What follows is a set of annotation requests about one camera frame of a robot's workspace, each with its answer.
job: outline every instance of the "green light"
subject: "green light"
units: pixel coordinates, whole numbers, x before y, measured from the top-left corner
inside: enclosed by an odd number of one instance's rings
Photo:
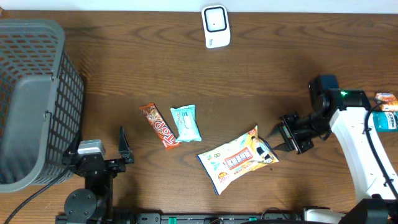
[[[346,96],[348,94],[346,91],[341,91],[340,93],[341,93],[342,97],[344,97],[344,96]]]

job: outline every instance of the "white backdrop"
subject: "white backdrop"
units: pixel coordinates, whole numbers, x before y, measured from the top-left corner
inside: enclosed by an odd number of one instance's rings
[[[212,4],[229,12],[398,13],[398,0],[0,0],[10,10],[197,12]]]

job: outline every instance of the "light blue packet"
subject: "light blue packet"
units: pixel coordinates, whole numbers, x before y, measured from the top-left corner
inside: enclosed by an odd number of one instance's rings
[[[178,129],[176,142],[201,141],[195,117],[195,105],[183,106],[177,109],[171,108],[170,111]]]

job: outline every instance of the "wooden table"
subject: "wooden table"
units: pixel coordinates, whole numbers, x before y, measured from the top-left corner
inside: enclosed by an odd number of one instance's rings
[[[266,137],[279,116],[311,112],[308,81],[334,73],[340,87],[369,96],[396,91],[398,16],[230,13],[231,43],[205,47],[200,13],[6,11],[5,18],[46,18],[65,30],[65,49],[86,81],[84,139],[102,139],[118,154],[123,125],[136,163],[114,180],[114,204],[134,212],[255,213],[303,205],[347,212],[356,204],[353,181],[334,136],[315,139],[302,155],[235,180],[216,196],[195,158],[256,124]],[[196,104],[202,142],[166,152],[140,105],[155,102],[174,133],[171,107]],[[395,134],[380,134],[398,169]],[[267,139],[272,146],[280,137]],[[13,223],[53,223],[83,179],[54,186],[31,201]],[[39,186],[1,194],[0,221]]]

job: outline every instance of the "gray basket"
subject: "gray basket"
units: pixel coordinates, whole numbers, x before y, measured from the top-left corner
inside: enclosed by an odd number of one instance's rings
[[[64,40],[54,21],[0,20],[0,192],[47,184],[65,168],[84,86]]]

